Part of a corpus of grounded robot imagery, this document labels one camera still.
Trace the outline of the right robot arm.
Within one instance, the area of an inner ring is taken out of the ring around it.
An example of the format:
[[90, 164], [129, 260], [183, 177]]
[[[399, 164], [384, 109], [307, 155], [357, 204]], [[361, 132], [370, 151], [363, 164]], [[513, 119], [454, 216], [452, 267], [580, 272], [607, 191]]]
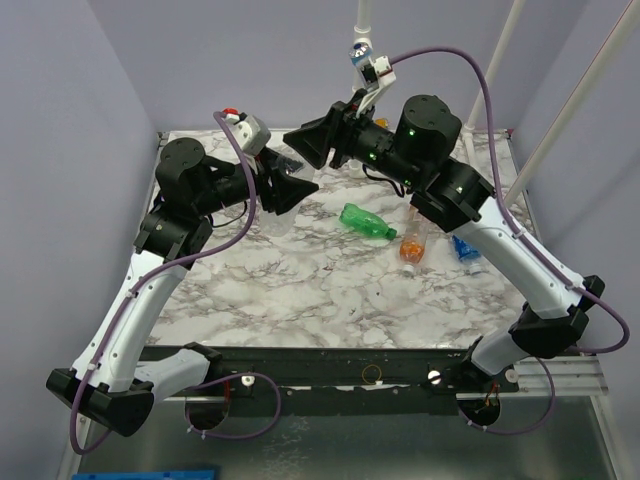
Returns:
[[359, 115], [361, 93], [284, 136], [316, 169], [355, 159], [405, 186], [410, 203], [442, 231], [475, 247], [526, 300], [519, 319], [475, 341], [459, 368], [462, 384], [480, 392], [508, 365], [527, 357], [551, 359], [574, 346], [605, 284], [561, 265], [508, 212], [494, 187], [473, 167], [452, 158], [461, 122], [433, 95], [404, 106], [395, 131]]

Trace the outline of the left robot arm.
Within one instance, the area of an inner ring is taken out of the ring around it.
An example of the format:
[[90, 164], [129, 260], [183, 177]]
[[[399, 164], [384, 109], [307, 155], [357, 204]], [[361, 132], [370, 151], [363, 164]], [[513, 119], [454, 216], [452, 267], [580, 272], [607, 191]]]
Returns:
[[239, 164], [207, 155], [193, 138], [178, 138], [156, 168], [161, 202], [145, 216], [123, 284], [89, 345], [69, 368], [53, 370], [47, 389], [72, 410], [123, 437], [153, 406], [185, 389], [214, 393], [222, 355], [192, 342], [160, 361], [138, 363], [174, 289], [213, 232], [212, 214], [250, 200]]

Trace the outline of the clear plastic bottle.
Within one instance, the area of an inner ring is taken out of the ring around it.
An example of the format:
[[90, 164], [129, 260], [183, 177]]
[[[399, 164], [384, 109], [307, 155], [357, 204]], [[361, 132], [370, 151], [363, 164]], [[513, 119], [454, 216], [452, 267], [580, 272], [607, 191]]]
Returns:
[[284, 236], [294, 225], [300, 204], [312, 193], [314, 168], [306, 161], [276, 154], [268, 161], [268, 200], [263, 202], [260, 229], [270, 237]]

